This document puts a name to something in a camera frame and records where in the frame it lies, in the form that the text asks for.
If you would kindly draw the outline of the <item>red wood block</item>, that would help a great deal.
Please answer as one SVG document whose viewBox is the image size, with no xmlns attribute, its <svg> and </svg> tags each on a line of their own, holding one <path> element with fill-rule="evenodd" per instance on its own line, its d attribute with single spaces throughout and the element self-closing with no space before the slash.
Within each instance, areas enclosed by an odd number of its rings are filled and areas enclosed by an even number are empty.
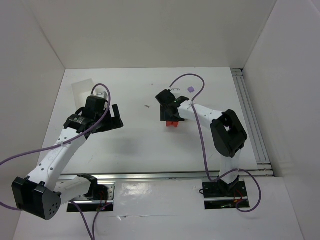
<svg viewBox="0 0 320 240">
<path fill-rule="evenodd" d="M 177 128 L 178 125 L 179 125 L 179 122 L 178 122 L 178 121 L 173 121 L 173 122 L 172 122 L 172 125 L 173 125 L 175 128 Z"/>
</svg>

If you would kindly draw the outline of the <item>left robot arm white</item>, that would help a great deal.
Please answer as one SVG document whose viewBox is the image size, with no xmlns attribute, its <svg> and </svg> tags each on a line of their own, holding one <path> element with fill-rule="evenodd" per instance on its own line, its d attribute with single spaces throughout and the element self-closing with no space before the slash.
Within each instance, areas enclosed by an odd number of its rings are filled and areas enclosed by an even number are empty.
<svg viewBox="0 0 320 240">
<path fill-rule="evenodd" d="M 19 210 L 50 220 L 61 205 L 74 198 L 84 196 L 96 200 L 108 196 L 108 188 L 86 173 L 58 182 L 71 158 L 90 135 L 124 126 L 118 106 L 112 105 L 114 113 L 111 113 L 108 104 L 106 92 L 89 96 L 85 106 L 67 118 L 55 148 L 25 178 L 17 177 L 13 181 L 11 187 Z"/>
</svg>

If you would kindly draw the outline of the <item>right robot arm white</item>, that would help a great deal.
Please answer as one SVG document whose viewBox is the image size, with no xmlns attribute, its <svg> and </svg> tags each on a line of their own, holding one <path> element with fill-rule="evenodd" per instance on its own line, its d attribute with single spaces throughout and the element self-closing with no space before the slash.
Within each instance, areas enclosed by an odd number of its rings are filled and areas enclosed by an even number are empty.
<svg viewBox="0 0 320 240">
<path fill-rule="evenodd" d="M 239 166 L 241 150 L 245 146 L 248 135 L 237 114 L 228 109 L 218 111 L 195 104 L 192 100 L 173 90 L 165 89 L 156 97 L 160 104 L 160 120 L 172 122 L 195 121 L 197 123 L 201 146 L 204 146 L 202 127 L 210 130 L 213 145 L 220 154 L 220 171 L 217 187 L 224 196 L 233 194 L 239 182 Z"/>
</svg>

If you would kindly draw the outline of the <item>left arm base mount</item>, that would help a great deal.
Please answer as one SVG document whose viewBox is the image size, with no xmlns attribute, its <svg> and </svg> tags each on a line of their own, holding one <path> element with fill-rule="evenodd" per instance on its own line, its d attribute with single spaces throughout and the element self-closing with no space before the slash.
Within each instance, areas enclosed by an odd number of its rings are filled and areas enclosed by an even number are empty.
<svg viewBox="0 0 320 240">
<path fill-rule="evenodd" d="M 91 183 L 77 183 L 67 190 L 67 196 L 73 197 L 72 201 L 84 213 L 96 213 L 106 206 L 102 212 L 114 210 L 116 184 L 114 182 L 98 181 L 97 185 L 91 187 Z"/>
</svg>

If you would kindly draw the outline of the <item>red block with letter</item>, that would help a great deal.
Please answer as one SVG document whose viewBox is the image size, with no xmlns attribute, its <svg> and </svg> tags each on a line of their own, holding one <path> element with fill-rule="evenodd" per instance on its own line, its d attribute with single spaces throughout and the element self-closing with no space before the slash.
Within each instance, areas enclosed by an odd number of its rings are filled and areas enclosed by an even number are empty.
<svg viewBox="0 0 320 240">
<path fill-rule="evenodd" d="M 166 121 L 165 125 L 166 125 L 166 127 L 170 127 L 170 126 L 174 125 L 174 122 L 173 121 Z"/>
</svg>

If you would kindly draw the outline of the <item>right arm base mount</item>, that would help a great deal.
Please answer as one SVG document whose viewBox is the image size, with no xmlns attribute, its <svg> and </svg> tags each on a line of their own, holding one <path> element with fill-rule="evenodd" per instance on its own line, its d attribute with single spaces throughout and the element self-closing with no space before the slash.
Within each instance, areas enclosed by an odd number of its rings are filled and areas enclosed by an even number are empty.
<svg viewBox="0 0 320 240">
<path fill-rule="evenodd" d="M 199 193 L 204 197 L 206 210 L 235 209 L 237 203 L 240 209 L 250 208 L 247 188 L 243 180 L 229 192 L 222 191 L 217 182 L 203 182 Z"/>
</svg>

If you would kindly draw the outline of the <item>purple wood block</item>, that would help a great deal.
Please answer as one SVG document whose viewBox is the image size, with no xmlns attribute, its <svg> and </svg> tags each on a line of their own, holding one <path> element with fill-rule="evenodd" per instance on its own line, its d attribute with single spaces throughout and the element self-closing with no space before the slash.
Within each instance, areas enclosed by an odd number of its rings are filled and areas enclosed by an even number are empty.
<svg viewBox="0 0 320 240">
<path fill-rule="evenodd" d="M 188 91 L 189 91 L 190 93 L 193 93 L 193 92 L 195 91 L 195 89 L 191 86 L 191 87 L 188 88 Z"/>
</svg>

